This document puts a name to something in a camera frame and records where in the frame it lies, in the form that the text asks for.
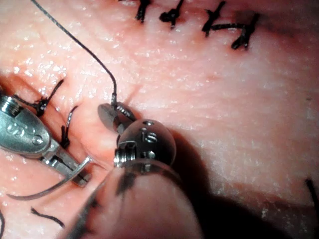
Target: black suture thread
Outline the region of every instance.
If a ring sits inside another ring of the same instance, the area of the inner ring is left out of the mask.
[[[260,17],[259,13],[254,14],[252,21],[250,24],[242,24],[242,23],[228,23],[228,24],[218,24],[211,26],[212,30],[221,30],[228,28],[241,28],[242,32],[240,36],[233,42],[231,48],[236,50],[240,46],[244,45],[245,49],[248,48],[249,39],[251,34],[255,31],[255,25]]]
[[[206,10],[206,12],[208,13],[208,20],[207,22],[204,24],[202,31],[205,32],[205,36],[208,37],[209,36],[209,31],[211,29],[212,24],[214,23],[215,20],[217,20],[220,16],[220,10],[222,9],[222,7],[226,4],[225,1],[220,2],[220,4],[218,5],[216,11],[211,11],[211,10]]]
[[[70,140],[69,140],[69,126],[70,122],[72,119],[73,112],[75,109],[78,108],[78,106],[75,106],[69,113],[68,119],[66,121],[65,126],[61,126],[61,132],[62,132],[62,137],[61,137],[61,142],[60,145],[62,148],[66,149],[70,145]]]
[[[44,115],[44,111],[45,111],[47,105],[49,104],[51,98],[54,96],[55,92],[59,89],[59,87],[62,85],[63,82],[64,82],[64,80],[60,80],[58,82],[58,84],[56,84],[56,86],[54,87],[54,89],[51,92],[49,97],[45,97],[45,98],[41,97],[40,100],[36,100],[34,103],[29,103],[29,102],[21,99],[17,95],[13,95],[12,97],[14,97],[18,101],[24,103],[25,105],[34,108],[36,111],[36,116],[41,117],[42,115]]]
[[[89,49],[87,48],[82,42],[80,42],[75,36],[73,36],[67,29],[65,29],[53,16],[51,16],[36,0],[31,0],[38,9],[43,12],[55,25],[57,25],[65,34],[67,34],[70,38],[72,38],[78,45],[80,45],[84,50],[86,50],[101,66],[102,68],[109,74],[112,82],[113,82],[113,93],[111,99],[111,105],[116,106],[117,104],[117,84],[115,77],[111,73],[111,71],[102,63],[102,61]]]
[[[240,28],[242,29],[245,24],[242,23],[227,23],[227,24],[216,24],[212,25],[211,29],[214,31],[222,30],[222,29],[229,29],[229,28]]]
[[[31,207],[31,213],[32,213],[32,214],[35,214],[35,215],[37,215],[37,216],[39,216],[39,217],[42,217],[42,218],[47,218],[47,219],[53,220],[53,221],[55,221],[56,223],[58,223],[62,228],[65,227],[64,223],[61,222],[61,221],[60,221],[59,219],[57,219],[56,217],[54,217],[54,216],[49,216],[49,215],[45,215],[45,214],[41,214],[41,213],[39,213],[36,209],[34,209],[33,207]]]
[[[146,8],[148,7],[149,4],[151,4],[150,0],[140,0],[139,9],[135,16],[136,20],[141,20],[141,23],[144,22]]]
[[[171,9],[169,12],[163,12],[159,16],[159,19],[162,22],[171,22],[171,25],[170,25],[171,29],[175,27],[176,19],[179,17],[179,11],[183,2],[184,0],[180,0],[176,8]]]
[[[313,199],[313,202],[315,205],[315,211],[316,211],[316,215],[317,215],[317,219],[318,219],[318,223],[319,223],[319,200],[318,200],[318,196],[316,194],[314,183],[311,179],[306,179],[306,185],[307,185],[307,187],[310,191],[311,197]]]
[[[1,228],[0,228],[0,239],[1,239],[4,234],[4,226],[5,226],[5,219],[1,210],[0,210],[0,222],[1,222]]]

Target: forceps jaw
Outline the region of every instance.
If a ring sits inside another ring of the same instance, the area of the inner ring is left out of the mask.
[[[72,174],[73,171],[79,166],[77,162],[60,146],[60,144],[51,140],[51,146],[43,154],[43,157],[40,160],[43,164],[54,168],[60,174],[67,177]],[[80,186],[84,187],[91,179],[92,175],[89,174],[86,170],[81,171],[72,181]]]

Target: metallic surface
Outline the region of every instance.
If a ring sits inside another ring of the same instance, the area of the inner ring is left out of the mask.
[[[160,122],[139,119],[122,133],[115,150],[114,166],[137,158],[160,161],[171,166],[176,156],[176,144],[169,130]]]
[[[6,95],[0,95],[0,148],[26,158],[40,159],[66,177],[78,166],[34,113]],[[82,172],[73,182],[82,187],[90,178],[90,174]]]
[[[117,102],[116,109],[108,103],[99,105],[98,115],[108,130],[118,134],[122,134],[136,120],[132,111],[121,102]]]

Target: black thread strand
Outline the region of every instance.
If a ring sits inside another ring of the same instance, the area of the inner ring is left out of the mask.
[[[67,29],[65,29],[53,16],[51,16],[36,0],[31,0],[37,8],[43,12],[55,25],[57,25],[64,33],[66,33],[69,37],[71,37],[78,45],[80,45],[84,50],[86,50],[101,66],[102,68],[109,74],[111,80],[113,82],[113,94],[112,94],[112,105],[116,104],[116,91],[117,91],[117,84],[115,77],[111,73],[111,71],[102,63],[102,61],[89,49],[87,48],[82,42],[80,42],[75,36],[73,36]]]
[[[0,222],[1,222],[1,228],[0,228],[0,239],[1,239],[4,233],[4,226],[5,226],[5,219],[1,211],[0,211]]]
[[[45,214],[41,214],[39,213],[36,209],[34,209],[33,207],[31,207],[31,213],[34,214],[34,215],[37,215],[39,217],[42,217],[42,218],[47,218],[47,219],[50,219],[56,223],[58,223],[62,228],[65,227],[64,223],[61,222],[61,220],[57,219],[56,217],[54,216],[49,216],[49,215],[45,215]]]

